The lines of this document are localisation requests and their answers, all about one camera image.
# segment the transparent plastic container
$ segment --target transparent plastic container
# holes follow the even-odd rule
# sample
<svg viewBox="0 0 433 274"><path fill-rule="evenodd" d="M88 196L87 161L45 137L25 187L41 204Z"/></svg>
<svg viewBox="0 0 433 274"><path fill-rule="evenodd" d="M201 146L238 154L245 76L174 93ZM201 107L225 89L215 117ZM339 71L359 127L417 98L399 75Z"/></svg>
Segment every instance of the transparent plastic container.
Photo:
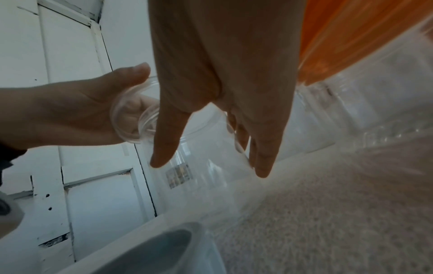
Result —
<svg viewBox="0 0 433 274"><path fill-rule="evenodd" d="M356 64L298 86L347 162L363 173L431 179L432 27L430 16Z"/></svg>
<svg viewBox="0 0 433 274"><path fill-rule="evenodd" d="M146 159L142 165L148 165L153 153L158 98L159 83L151 77L122 94L111 110L118 135L141 144L137 149ZM258 206L263 195L260 179L235 146L240 147L227 130L225 114L209 104L191 116L173 158L161 168L144 169L170 226L198 221L218 231Z"/></svg>

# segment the countertop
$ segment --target countertop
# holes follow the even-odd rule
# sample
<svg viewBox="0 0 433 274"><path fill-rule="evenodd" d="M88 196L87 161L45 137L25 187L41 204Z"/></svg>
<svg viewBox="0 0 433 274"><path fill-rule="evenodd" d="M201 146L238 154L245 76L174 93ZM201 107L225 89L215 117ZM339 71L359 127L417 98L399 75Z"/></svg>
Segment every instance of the countertop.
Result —
<svg viewBox="0 0 433 274"><path fill-rule="evenodd" d="M228 273L433 273L433 182L366 178L335 147L281 161L216 244ZM157 217L61 273L91 273L166 229Z"/></svg>

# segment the orange liquid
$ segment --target orange liquid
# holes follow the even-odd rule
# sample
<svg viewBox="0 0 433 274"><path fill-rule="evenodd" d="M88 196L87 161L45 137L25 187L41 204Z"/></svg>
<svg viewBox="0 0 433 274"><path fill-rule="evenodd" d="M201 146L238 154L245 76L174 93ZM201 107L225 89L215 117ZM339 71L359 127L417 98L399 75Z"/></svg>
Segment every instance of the orange liquid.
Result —
<svg viewBox="0 0 433 274"><path fill-rule="evenodd" d="M433 0L308 0L298 83L322 81L433 14Z"/></svg>

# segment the human hand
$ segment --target human hand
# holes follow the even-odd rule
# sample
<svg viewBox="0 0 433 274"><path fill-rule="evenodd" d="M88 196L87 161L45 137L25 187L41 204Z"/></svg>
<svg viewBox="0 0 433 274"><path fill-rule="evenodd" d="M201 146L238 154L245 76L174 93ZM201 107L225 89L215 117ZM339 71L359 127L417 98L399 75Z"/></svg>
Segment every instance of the human hand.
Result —
<svg viewBox="0 0 433 274"><path fill-rule="evenodd" d="M0 89L0 142L15 149L121 143L110 121L113 100L149 74L149 65L143 63L89 80ZM154 102L149 98L133 103L130 116L122 120L131 131Z"/></svg>
<svg viewBox="0 0 433 274"><path fill-rule="evenodd" d="M212 102L259 177L289 119L305 0L149 0L161 105L150 164L175 153L191 113Z"/></svg>

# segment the sticker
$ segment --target sticker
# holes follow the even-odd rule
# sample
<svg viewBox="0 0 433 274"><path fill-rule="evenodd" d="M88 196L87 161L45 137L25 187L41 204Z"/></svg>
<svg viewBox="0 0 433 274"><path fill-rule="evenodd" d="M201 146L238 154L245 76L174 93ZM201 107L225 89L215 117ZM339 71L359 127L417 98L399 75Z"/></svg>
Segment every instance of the sticker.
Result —
<svg viewBox="0 0 433 274"><path fill-rule="evenodd" d="M187 163L182 163L166 172L170 189L182 185L193 178Z"/></svg>

